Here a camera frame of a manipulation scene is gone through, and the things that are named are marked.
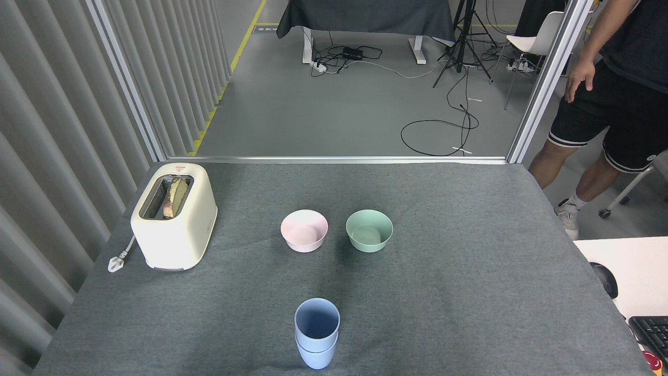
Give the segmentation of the person's right hand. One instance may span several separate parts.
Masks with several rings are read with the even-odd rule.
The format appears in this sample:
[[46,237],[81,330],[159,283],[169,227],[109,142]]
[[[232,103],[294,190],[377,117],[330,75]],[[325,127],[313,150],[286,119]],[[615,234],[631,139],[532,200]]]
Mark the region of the person's right hand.
[[565,101],[567,103],[574,102],[577,90],[582,83],[584,83],[585,90],[591,92],[594,75],[595,64],[592,58],[581,58],[578,60],[566,82]]

